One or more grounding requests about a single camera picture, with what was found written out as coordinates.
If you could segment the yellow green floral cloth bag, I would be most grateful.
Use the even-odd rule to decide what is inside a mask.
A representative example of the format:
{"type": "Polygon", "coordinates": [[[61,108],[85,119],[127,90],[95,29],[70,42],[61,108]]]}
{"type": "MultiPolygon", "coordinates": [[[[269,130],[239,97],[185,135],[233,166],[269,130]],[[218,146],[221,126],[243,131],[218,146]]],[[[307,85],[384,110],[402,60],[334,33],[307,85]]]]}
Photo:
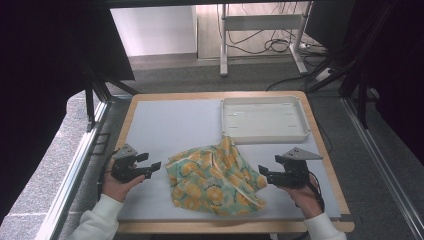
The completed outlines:
{"type": "Polygon", "coordinates": [[[240,216],[266,205],[257,192],[267,186],[229,137],[169,158],[166,171],[171,199],[186,210],[240,216]]]}

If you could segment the black metal stand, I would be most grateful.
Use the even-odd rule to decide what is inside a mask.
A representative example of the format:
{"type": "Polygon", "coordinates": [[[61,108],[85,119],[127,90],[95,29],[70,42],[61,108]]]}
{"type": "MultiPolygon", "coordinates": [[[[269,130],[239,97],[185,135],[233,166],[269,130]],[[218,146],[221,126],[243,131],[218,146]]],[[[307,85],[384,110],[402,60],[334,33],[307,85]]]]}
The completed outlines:
{"type": "Polygon", "coordinates": [[[94,73],[90,67],[87,68],[87,71],[89,77],[85,81],[85,96],[88,120],[87,131],[90,132],[96,126],[94,96],[97,96],[97,98],[103,103],[108,102],[112,98],[112,94],[106,86],[107,83],[111,83],[119,89],[129,93],[130,95],[137,95],[139,94],[139,91],[131,88],[119,80],[109,78],[104,74],[94,73]]]}
{"type": "Polygon", "coordinates": [[[306,93],[313,93],[335,80],[344,78],[338,89],[338,94],[340,97],[346,98],[350,97],[354,91],[357,91],[357,119],[365,129],[368,128],[368,125],[366,122],[367,80],[364,76],[364,69],[367,66],[367,56],[393,7],[394,4],[391,1],[384,0],[354,39],[342,48],[343,51],[347,51],[348,48],[353,51],[350,62],[324,78],[321,82],[311,87],[305,87],[306,93]]]}

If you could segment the aluminium floor rail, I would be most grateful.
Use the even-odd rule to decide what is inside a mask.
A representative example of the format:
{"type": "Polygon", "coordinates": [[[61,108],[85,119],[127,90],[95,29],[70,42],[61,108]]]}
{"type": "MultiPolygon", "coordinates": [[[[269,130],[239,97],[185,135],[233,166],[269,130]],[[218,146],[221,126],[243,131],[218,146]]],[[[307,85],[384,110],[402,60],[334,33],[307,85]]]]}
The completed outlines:
{"type": "Polygon", "coordinates": [[[117,142],[130,100],[129,96],[118,95],[98,103],[93,129],[88,128],[86,118],[76,117],[77,101],[70,102],[49,151],[51,169],[42,173],[47,186],[51,187],[54,180],[60,186],[35,240],[59,240],[67,236],[78,225],[82,213],[94,205],[101,165],[117,142]]]}
{"type": "Polygon", "coordinates": [[[371,132],[360,123],[359,118],[357,117],[358,110],[355,108],[354,103],[345,98],[341,98],[340,101],[345,107],[349,118],[351,119],[414,238],[416,240],[424,240],[424,221],[419,215],[416,207],[413,205],[410,197],[403,190],[398,179],[390,169],[383,152],[378,147],[371,132]]]}

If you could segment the person's left hand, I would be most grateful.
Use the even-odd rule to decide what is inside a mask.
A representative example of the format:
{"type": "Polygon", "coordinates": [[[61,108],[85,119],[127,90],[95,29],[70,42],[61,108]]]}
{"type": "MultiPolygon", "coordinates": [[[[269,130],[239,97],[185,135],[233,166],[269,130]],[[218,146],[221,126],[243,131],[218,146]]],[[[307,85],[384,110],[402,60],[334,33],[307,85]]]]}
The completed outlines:
{"type": "Polygon", "coordinates": [[[110,172],[107,172],[104,174],[102,193],[118,202],[123,203],[130,190],[142,183],[144,180],[145,176],[141,175],[128,183],[122,183],[116,180],[110,172]]]}

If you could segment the person's right hand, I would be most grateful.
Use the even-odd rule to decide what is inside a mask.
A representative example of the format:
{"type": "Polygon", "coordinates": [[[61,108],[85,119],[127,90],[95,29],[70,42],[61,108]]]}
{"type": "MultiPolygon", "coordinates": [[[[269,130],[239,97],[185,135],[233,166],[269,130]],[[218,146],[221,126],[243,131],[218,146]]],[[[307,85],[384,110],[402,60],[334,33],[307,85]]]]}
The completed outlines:
{"type": "Polygon", "coordinates": [[[308,185],[301,189],[283,187],[295,204],[301,209],[306,219],[314,218],[323,213],[320,203],[308,185]]]}

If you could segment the white plastic tray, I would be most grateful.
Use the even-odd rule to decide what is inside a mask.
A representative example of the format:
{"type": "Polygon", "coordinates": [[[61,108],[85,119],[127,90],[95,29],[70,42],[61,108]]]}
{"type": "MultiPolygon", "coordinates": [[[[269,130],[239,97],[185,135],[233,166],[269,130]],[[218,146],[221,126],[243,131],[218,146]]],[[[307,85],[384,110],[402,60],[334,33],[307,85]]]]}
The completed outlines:
{"type": "Polygon", "coordinates": [[[311,128],[298,97],[244,97],[221,101],[222,133],[237,144],[301,143],[311,128]]]}

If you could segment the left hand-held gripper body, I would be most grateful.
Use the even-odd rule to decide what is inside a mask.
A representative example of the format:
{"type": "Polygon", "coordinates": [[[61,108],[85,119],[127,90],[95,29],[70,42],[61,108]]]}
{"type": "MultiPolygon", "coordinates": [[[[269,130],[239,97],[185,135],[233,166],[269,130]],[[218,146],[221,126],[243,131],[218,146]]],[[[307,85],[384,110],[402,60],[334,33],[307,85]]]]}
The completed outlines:
{"type": "Polygon", "coordinates": [[[142,168],[138,168],[136,156],[139,155],[129,144],[124,144],[113,155],[114,162],[112,165],[111,175],[122,183],[128,183],[134,178],[144,174],[142,168]]]}

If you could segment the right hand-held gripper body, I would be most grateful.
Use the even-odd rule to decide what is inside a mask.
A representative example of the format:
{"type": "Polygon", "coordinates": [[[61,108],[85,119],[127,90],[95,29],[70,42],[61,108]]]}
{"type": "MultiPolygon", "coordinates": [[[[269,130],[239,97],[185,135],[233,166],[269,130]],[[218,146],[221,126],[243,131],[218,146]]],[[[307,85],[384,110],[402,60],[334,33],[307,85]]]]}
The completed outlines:
{"type": "Polygon", "coordinates": [[[307,160],[322,159],[321,155],[298,147],[280,156],[286,157],[288,161],[284,165],[281,164],[284,168],[283,172],[276,172],[278,174],[278,180],[275,186],[292,189],[300,189],[310,181],[307,160]]]}

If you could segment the black curtain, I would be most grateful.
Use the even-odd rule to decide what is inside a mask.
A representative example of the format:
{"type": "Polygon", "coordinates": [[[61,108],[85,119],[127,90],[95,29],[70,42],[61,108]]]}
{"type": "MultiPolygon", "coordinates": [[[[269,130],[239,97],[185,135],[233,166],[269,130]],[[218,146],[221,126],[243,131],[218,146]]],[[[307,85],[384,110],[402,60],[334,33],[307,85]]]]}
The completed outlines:
{"type": "Polygon", "coordinates": [[[383,119],[424,164],[424,0],[316,0],[306,34],[345,78],[377,91],[383,119]]]}
{"type": "Polygon", "coordinates": [[[0,224],[70,97],[133,72],[107,0],[0,0],[0,224]]]}

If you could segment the white metal desk frame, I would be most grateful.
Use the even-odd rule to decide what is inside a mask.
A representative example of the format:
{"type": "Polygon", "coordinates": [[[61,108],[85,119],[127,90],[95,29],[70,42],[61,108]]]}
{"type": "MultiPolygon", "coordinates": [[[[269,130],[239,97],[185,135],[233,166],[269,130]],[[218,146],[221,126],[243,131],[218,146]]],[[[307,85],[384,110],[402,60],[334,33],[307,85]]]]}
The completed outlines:
{"type": "Polygon", "coordinates": [[[296,35],[288,47],[301,75],[307,74],[306,66],[301,59],[299,48],[306,28],[308,16],[313,2],[307,1],[304,9],[298,14],[271,15],[229,15],[228,4],[221,5],[219,28],[221,30],[220,75],[228,75],[228,33],[231,31],[261,31],[261,30],[294,30],[296,35]]]}

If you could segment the white power strip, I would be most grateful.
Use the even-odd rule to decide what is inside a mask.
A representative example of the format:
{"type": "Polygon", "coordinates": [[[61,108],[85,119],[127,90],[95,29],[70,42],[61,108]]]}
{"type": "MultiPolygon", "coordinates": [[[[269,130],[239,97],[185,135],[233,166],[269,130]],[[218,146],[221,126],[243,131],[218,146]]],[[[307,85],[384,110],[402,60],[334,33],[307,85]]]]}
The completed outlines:
{"type": "Polygon", "coordinates": [[[299,44],[299,50],[301,52],[311,53],[311,54],[326,54],[327,53],[327,49],[324,46],[307,43],[307,42],[301,42],[299,44]]]}

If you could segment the white cabinet panel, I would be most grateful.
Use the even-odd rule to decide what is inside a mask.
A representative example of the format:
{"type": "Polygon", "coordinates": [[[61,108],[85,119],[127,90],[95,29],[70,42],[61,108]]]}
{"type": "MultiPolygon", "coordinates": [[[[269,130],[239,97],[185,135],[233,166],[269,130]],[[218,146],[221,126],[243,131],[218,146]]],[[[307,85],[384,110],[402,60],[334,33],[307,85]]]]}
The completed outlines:
{"type": "Polygon", "coordinates": [[[128,57],[197,52],[194,6],[115,8],[111,14],[128,57]]]}

